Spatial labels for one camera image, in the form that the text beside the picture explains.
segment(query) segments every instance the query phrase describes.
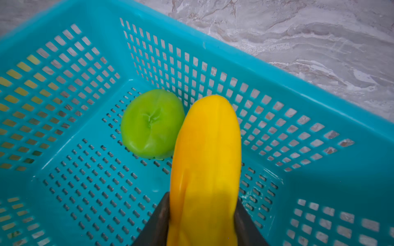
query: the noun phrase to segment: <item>green vegetable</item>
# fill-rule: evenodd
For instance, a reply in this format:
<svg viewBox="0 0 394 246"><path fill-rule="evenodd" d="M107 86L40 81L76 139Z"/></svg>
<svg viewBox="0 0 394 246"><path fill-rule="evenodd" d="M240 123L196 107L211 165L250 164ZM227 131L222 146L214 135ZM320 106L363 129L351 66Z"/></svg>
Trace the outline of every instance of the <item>green vegetable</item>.
<svg viewBox="0 0 394 246"><path fill-rule="evenodd" d="M175 94L148 91L134 99L123 115L123 144L143 158L170 157L184 119L182 102Z"/></svg>

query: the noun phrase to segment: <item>basket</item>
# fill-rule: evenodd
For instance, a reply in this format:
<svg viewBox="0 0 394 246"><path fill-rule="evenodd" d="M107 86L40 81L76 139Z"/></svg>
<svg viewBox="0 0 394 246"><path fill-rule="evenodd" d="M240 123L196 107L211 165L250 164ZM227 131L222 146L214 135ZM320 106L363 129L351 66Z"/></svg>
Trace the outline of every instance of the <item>basket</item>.
<svg viewBox="0 0 394 246"><path fill-rule="evenodd" d="M133 243L171 158L128 151L120 122L154 88L233 105L239 196L270 245L394 245L394 125L267 63L127 0L62 2L0 57L4 245Z"/></svg>

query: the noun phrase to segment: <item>yellow object behind basket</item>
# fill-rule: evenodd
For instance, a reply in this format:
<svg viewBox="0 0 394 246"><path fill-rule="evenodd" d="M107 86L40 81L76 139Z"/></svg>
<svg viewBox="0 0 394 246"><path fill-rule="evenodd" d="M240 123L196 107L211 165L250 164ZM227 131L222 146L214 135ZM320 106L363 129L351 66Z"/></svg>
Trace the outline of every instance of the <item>yellow object behind basket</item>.
<svg viewBox="0 0 394 246"><path fill-rule="evenodd" d="M175 144L167 246L237 246L241 175L237 116L221 96L198 100Z"/></svg>

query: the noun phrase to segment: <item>plastic vegetable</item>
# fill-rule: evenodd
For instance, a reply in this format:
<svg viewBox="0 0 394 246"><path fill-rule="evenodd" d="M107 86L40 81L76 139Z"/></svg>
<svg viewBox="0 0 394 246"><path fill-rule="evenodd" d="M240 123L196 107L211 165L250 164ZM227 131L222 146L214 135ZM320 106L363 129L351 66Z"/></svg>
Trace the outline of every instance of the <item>plastic vegetable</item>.
<svg viewBox="0 0 394 246"><path fill-rule="evenodd" d="M121 123L123 144L143 158L170 157L184 118L182 102L175 94L148 91L126 108Z"/></svg>
<svg viewBox="0 0 394 246"><path fill-rule="evenodd" d="M240 175L241 134L233 108L221 96L197 101L175 145L167 246L237 246Z"/></svg>

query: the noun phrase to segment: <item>yellow object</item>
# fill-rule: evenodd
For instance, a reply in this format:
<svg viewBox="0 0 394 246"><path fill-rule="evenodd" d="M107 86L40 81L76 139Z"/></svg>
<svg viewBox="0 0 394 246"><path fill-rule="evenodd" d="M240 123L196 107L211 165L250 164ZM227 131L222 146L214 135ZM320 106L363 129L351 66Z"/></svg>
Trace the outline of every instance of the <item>yellow object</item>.
<svg viewBox="0 0 394 246"><path fill-rule="evenodd" d="M237 246L240 176L241 134L232 106L221 96L198 100L175 144L167 246Z"/></svg>

